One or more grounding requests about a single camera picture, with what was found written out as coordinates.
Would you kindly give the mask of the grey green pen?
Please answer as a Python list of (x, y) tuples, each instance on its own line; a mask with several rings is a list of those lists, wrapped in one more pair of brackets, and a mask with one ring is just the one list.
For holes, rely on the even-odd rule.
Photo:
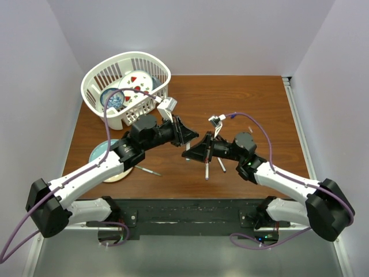
[(140, 169), (140, 170), (142, 170), (144, 172), (147, 172), (149, 174), (153, 174), (153, 175), (159, 176), (159, 177), (162, 176), (160, 173), (157, 173), (157, 172), (155, 172), (153, 170), (150, 170), (150, 169), (147, 169), (147, 168), (144, 168), (144, 167), (141, 167), (141, 166), (135, 166), (135, 168)]

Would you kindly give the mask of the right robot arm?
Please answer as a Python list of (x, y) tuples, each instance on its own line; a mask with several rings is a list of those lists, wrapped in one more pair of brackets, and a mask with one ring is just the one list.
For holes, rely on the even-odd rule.
[(337, 182), (303, 178), (273, 166), (256, 154), (251, 134), (238, 133), (233, 142), (213, 138), (211, 132), (196, 145), (182, 153), (187, 159), (209, 163), (213, 157), (238, 163), (236, 171), (245, 181), (267, 186), (290, 197), (289, 201), (267, 198), (257, 212), (260, 225), (286, 221), (311, 228), (318, 236), (335, 241), (353, 223), (355, 210)]

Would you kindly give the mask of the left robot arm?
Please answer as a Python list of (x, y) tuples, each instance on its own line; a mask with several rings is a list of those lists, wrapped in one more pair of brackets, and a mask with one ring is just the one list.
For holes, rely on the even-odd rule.
[(181, 147), (198, 136), (177, 115), (172, 120), (163, 120), (162, 124), (153, 115), (142, 115), (121, 139), (92, 162), (50, 182), (42, 178), (33, 182), (26, 211), (45, 238), (80, 222), (98, 221), (114, 226), (119, 221), (119, 208), (110, 197), (92, 201), (78, 198), (104, 180), (139, 164), (145, 159), (146, 151), (165, 143)]

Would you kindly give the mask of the white purple-tip marker pen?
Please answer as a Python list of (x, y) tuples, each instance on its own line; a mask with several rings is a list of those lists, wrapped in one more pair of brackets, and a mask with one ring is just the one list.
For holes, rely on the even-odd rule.
[(205, 180), (209, 180), (209, 163), (205, 163)]

